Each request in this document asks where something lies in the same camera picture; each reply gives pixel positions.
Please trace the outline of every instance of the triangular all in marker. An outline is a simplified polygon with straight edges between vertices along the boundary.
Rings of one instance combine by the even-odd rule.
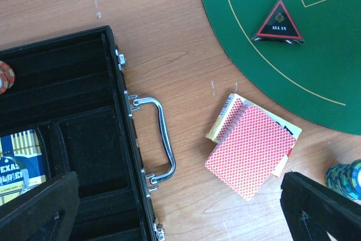
[[[282,0],[272,9],[252,40],[287,43],[304,42],[302,35],[298,31]]]

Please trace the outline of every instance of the barcode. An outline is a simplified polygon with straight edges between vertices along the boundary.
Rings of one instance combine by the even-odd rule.
[[[232,96],[229,96],[226,103],[224,104],[224,106],[223,106],[223,108],[221,110],[221,114],[220,114],[221,116],[223,116],[226,113],[226,111],[228,109],[228,106],[230,105],[231,101],[232,101]]]

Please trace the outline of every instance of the poker chip case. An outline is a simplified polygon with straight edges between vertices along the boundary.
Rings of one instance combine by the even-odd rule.
[[[175,171],[162,105],[129,95],[109,26],[0,52],[16,84],[0,95],[0,136],[37,133],[47,180],[74,171],[80,204],[69,240],[164,240],[150,192]],[[146,174],[133,114],[158,109],[169,170]]]

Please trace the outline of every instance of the green felt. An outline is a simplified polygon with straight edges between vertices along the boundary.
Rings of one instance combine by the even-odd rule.
[[[227,55],[265,94],[309,121],[361,134],[361,0],[283,0],[305,43],[251,41],[277,1],[203,4]]]

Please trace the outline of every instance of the poker chip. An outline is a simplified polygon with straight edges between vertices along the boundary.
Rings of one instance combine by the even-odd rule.
[[[361,200],[361,160],[329,168],[325,175],[329,189],[350,200]]]
[[[9,81],[9,87],[8,88],[11,88],[15,83],[14,70],[7,63],[2,62],[1,60],[0,60],[0,70],[2,70],[5,73],[8,81]]]
[[[0,69],[0,94],[3,94],[9,88],[9,80],[5,72]]]

